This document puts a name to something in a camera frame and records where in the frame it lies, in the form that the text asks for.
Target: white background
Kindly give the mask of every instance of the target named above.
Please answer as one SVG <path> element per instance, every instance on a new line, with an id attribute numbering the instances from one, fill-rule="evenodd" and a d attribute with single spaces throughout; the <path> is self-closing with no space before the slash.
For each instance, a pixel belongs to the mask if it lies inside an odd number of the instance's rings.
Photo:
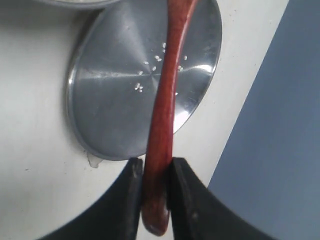
<path id="1" fill-rule="evenodd" d="M 220 60 L 202 103 L 174 138 L 208 184 L 288 0 L 218 0 Z M 94 203 L 126 161 L 89 166 L 66 124 L 65 76 L 84 13 L 0 2 L 0 239 L 34 240 Z M 139 240 L 158 239 L 140 225 Z M 163 239 L 173 239 L 171 229 Z"/>

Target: curved handle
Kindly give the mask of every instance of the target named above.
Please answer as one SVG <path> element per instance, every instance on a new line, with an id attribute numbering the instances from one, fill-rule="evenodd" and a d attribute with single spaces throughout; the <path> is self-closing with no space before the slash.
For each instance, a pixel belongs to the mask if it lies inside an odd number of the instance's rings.
<path id="1" fill-rule="evenodd" d="M 154 102 L 142 185 L 145 228 L 162 236 L 168 227 L 166 171 L 172 161 L 178 64 L 190 19 L 198 0 L 167 0 L 166 53 Z"/>

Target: black plastic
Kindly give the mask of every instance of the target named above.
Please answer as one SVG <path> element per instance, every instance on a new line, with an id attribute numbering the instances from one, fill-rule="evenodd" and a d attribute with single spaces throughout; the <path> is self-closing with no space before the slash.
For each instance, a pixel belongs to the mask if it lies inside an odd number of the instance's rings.
<path id="1" fill-rule="evenodd" d="M 272 240 L 213 196 L 184 158 L 173 159 L 169 188 L 174 240 Z"/>
<path id="2" fill-rule="evenodd" d="M 79 217 L 42 240 L 135 240 L 143 161 L 131 158 L 108 191 Z"/>

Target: blue surface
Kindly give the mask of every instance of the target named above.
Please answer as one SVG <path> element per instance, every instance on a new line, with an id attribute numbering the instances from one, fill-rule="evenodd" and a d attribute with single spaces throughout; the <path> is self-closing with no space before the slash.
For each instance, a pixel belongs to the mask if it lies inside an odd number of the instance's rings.
<path id="1" fill-rule="evenodd" d="M 320 0 L 290 0 L 209 189 L 280 240 L 320 239 Z"/>

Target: wooden handle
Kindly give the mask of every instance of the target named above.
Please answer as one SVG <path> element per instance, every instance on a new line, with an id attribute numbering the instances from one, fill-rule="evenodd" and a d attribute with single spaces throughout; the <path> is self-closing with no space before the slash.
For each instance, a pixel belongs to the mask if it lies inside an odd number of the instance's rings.
<path id="1" fill-rule="evenodd" d="M 152 113 L 142 185 L 143 224 L 157 236 L 166 232 L 169 222 L 166 172 L 172 161 L 178 64 L 197 1 L 167 0 L 166 52 Z"/>

